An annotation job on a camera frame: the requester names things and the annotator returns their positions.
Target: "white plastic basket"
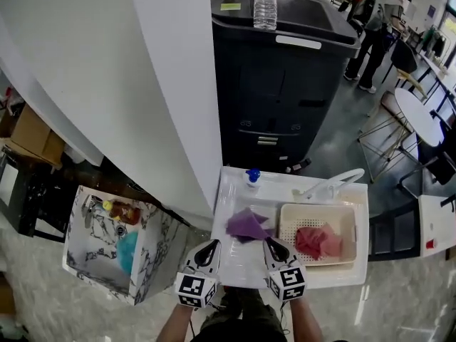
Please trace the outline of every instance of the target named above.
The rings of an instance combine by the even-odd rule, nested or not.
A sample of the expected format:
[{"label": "white plastic basket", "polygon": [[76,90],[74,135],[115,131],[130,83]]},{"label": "white plastic basket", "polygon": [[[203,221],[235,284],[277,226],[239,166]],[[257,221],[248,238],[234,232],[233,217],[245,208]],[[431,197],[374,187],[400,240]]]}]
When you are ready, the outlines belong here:
[{"label": "white plastic basket", "polygon": [[281,208],[279,238],[290,244],[295,243],[296,233],[302,227],[322,227],[328,223],[342,237],[340,257],[321,257],[313,259],[298,252],[298,258],[306,266],[328,266],[349,264],[356,259],[355,211],[345,205],[285,204]]}]

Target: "water bottle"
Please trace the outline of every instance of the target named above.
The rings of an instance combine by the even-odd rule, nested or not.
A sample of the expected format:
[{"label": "water bottle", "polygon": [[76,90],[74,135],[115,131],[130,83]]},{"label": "water bottle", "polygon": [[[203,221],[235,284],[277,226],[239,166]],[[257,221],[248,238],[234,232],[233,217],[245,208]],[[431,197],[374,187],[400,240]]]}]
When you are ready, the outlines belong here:
[{"label": "water bottle", "polygon": [[276,30],[277,0],[255,0],[254,27]]}]

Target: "trash bin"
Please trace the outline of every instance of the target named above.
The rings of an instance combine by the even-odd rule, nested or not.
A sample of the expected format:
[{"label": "trash bin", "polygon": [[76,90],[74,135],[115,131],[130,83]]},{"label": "trash bin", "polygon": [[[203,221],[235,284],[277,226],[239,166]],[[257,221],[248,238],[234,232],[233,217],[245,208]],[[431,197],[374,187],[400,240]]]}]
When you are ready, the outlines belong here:
[{"label": "trash bin", "polygon": [[225,165],[281,172],[304,160],[361,47],[326,0],[277,0],[277,30],[254,0],[211,0]]}]

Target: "blue cap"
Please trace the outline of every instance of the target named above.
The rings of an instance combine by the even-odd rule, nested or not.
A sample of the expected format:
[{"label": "blue cap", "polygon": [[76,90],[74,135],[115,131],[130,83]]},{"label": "blue cap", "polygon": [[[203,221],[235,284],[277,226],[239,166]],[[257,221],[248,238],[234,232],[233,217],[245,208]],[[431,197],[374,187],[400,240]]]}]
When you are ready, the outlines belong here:
[{"label": "blue cap", "polygon": [[252,168],[251,170],[247,170],[245,172],[249,176],[249,181],[250,182],[257,182],[260,176],[260,171],[257,168]]}]

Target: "marble patterned box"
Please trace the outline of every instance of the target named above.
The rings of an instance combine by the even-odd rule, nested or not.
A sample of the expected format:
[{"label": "marble patterned box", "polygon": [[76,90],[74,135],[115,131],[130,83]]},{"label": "marble patterned box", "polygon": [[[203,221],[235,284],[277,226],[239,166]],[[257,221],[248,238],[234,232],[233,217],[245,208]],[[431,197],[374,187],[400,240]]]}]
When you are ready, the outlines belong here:
[{"label": "marble patterned box", "polygon": [[[102,200],[119,200],[141,209],[141,219],[135,225],[118,222],[94,212],[87,228],[82,206],[88,195]],[[124,234],[118,235],[119,225]],[[176,219],[155,205],[117,197],[80,186],[71,211],[63,252],[63,268],[84,282],[115,298],[136,305],[166,289],[173,283],[178,264],[185,250],[185,240]],[[131,275],[118,262],[116,245],[122,237],[138,232]]]}]

